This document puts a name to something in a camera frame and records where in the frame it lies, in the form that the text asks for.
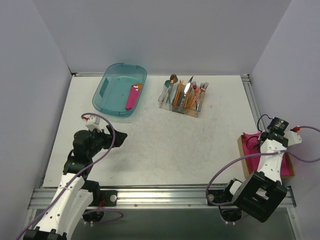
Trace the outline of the rolled pink napkin bundle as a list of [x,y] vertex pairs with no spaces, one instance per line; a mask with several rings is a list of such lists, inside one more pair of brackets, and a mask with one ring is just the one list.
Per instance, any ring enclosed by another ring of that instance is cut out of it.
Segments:
[[135,106],[140,93],[141,86],[141,83],[136,83],[130,87],[129,95],[125,105],[125,109],[127,111],[131,110]]

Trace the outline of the aluminium frame rail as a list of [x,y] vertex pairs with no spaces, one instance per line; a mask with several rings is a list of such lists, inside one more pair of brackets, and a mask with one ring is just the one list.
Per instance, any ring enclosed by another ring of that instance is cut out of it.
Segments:
[[[212,185],[210,189],[224,189],[225,184]],[[105,209],[205,209],[206,185],[158,185],[158,186],[110,186],[104,190],[116,190],[117,202]],[[291,187],[279,208],[294,208],[296,201]],[[56,188],[36,188],[33,190],[28,210],[45,209],[55,195]]]

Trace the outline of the silver knife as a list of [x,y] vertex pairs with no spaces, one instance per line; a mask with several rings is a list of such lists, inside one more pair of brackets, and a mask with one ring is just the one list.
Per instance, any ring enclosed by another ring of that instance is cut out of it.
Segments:
[[188,83],[186,84],[186,86],[184,88],[184,95],[183,95],[183,99],[182,99],[182,107],[183,108],[185,107],[185,104],[186,104],[187,94],[188,94],[189,89],[191,87],[192,80],[193,80],[193,76],[190,78],[190,80],[188,81]]

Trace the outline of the clear acrylic utensil organizer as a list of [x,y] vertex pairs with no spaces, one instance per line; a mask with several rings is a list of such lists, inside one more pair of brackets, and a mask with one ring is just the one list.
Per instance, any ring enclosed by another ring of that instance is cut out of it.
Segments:
[[189,98],[188,98],[188,102],[187,102],[186,108],[182,108],[181,107],[181,103],[182,103],[182,99],[184,97],[184,89],[186,87],[186,85],[183,84],[183,87],[181,89],[181,97],[179,99],[178,105],[177,106],[173,106],[173,101],[175,99],[175,95],[176,95],[178,84],[179,84],[179,82],[175,83],[173,85],[173,87],[171,89],[171,92],[170,92],[169,99],[166,100],[165,102],[162,102],[162,99],[163,99],[163,97],[164,97],[164,95],[166,93],[167,87],[165,86],[165,84],[163,85],[162,92],[161,92],[161,94],[160,94],[160,96],[158,98],[158,107],[160,109],[168,110],[168,111],[179,113],[179,114],[183,114],[183,115],[188,115],[188,116],[191,116],[191,117],[196,117],[196,118],[199,117],[200,116],[200,112],[202,111],[202,106],[203,106],[203,102],[204,102],[204,99],[205,99],[206,92],[203,92],[201,94],[200,105],[199,105],[198,112],[196,111],[196,104],[194,104],[192,106],[192,108],[189,109],[189,104],[191,103],[192,98],[194,96],[194,89],[193,89],[193,82],[192,82],[191,83],[192,89],[190,91],[190,95],[189,95]]

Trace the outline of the purple fork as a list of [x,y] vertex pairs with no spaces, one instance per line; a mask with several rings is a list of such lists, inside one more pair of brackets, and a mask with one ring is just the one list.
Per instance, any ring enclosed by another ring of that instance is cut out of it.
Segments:
[[196,95],[197,95],[197,83],[196,83],[196,81],[193,81],[192,82],[192,88],[193,88],[193,100],[196,98]]

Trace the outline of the blue iridescent fork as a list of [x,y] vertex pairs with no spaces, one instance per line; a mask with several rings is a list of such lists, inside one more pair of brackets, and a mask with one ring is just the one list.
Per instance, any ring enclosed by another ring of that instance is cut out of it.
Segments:
[[199,107],[200,107],[200,101],[201,101],[201,95],[202,95],[202,93],[204,92],[204,89],[203,89],[203,87],[200,87],[200,89],[199,89],[199,95],[198,95],[198,97],[197,97],[197,101],[196,101],[196,111],[198,112],[199,111]]

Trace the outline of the orange chopstick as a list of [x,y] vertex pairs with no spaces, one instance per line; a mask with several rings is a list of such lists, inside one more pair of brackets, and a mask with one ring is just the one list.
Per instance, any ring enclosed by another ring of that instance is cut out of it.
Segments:
[[182,87],[183,87],[183,84],[181,85],[180,94],[179,94],[179,97],[178,97],[177,104],[176,104],[175,106],[177,106],[177,105],[178,105],[179,100],[180,100],[180,97],[182,96]]
[[176,106],[176,105],[177,105],[182,84],[183,84],[183,81],[179,80],[179,83],[178,83],[178,86],[177,86],[177,89],[176,89],[176,93],[175,93],[175,98],[174,98],[174,101],[173,101],[173,103],[172,103],[173,106]]

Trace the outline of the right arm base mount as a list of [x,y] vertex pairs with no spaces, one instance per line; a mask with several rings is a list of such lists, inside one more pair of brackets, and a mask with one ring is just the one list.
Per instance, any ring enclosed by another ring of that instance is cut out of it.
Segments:
[[206,204],[214,207],[237,207],[232,203],[234,195],[229,190],[224,189],[206,189],[205,190]]

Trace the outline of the copper spoon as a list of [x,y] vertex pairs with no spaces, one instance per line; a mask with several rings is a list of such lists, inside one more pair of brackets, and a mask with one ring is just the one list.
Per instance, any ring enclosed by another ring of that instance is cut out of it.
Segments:
[[172,74],[169,77],[169,82],[165,84],[165,86],[167,86],[167,90],[162,98],[162,102],[164,103],[165,101],[167,101],[170,98],[170,94],[171,94],[171,90],[173,88],[173,85],[178,81],[178,77],[176,74]]

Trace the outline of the teal plastic bin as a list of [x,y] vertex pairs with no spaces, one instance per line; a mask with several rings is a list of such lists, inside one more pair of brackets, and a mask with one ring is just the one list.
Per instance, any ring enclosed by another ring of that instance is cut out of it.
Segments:
[[[138,65],[115,63],[105,71],[92,98],[93,107],[106,115],[126,118],[138,105],[147,78],[146,70]],[[135,106],[126,110],[126,102],[133,84],[141,83]]]

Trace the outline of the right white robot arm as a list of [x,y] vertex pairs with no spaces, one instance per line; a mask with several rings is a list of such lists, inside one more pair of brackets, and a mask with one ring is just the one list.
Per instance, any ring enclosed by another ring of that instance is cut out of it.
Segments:
[[232,179],[222,191],[222,200],[235,205],[264,223],[287,195],[282,184],[281,165],[289,140],[285,130],[289,123],[274,117],[260,138],[259,164],[244,182]]

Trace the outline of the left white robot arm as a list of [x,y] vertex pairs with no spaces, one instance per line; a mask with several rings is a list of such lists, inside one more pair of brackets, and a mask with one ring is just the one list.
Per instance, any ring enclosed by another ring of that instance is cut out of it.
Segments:
[[73,148],[64,164],[59,186],[49,206],[35,220],[34,228],[27,226],[23,240],[70,240],[87,207],[101,201],[100,185],[88,180],[93,157],[101,150],[120,147],[127,134],[107,125],[108,133],[98,126],[79,130],[73,136]]

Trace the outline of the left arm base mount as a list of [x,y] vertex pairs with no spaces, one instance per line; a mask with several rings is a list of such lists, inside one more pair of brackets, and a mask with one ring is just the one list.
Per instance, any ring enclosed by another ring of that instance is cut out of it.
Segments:
[[88,190],[93,196],[90,207],[115,207],[117,205],[118,191],[114,189],[96,189]]

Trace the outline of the teal spoon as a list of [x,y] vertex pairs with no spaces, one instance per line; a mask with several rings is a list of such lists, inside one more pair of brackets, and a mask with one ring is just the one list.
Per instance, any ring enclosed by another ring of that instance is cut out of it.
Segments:
[[167,97],[167,95],[168,95],[168,93],[169,93],[169,90],[171,89],[173,83],[174,83],[174,80],[173,80],[173,79],[167,80],[167,81],[164,83],[164,85],[167,87],[167,90],[166,90],[166,92],[165,92],[165,94],[164,94],[164,97],[163,97],[163,100],[162,100],[163,102],[165,102],[166,97]]

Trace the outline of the pink napkin stack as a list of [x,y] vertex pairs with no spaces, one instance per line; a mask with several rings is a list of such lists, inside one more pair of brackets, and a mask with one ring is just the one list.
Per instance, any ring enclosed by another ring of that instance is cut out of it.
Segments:
[[[240,156],[247,156],[250,154],[257,154],[259,153],[258,149],[258,137],[260,136],[259,133],[255,134],[248,134],[243,133],[237,140],[238,149]],[[247,178],[249,175],[258,169],[260,157],[249,157],[241,161],[242,169],[244,177]],[[280,176],[282,179],[290,178],[295,175],[291,159],[288,154],[283,156],[283,160],[281,163],[280,169]]]

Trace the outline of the orange fork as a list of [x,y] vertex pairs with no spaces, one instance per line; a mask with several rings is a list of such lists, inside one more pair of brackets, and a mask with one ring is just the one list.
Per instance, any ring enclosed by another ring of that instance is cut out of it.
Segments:
[[197,86],[195,89],[194,89],[194,95],[193,95],[193,98],[192,98],[192,101],[190,102],[189,104],[189,109],[192,108],[192,106],[195,104],[196,100],[197,100],[197,97],[198,97],[198,93],[200,91],[200,87]]

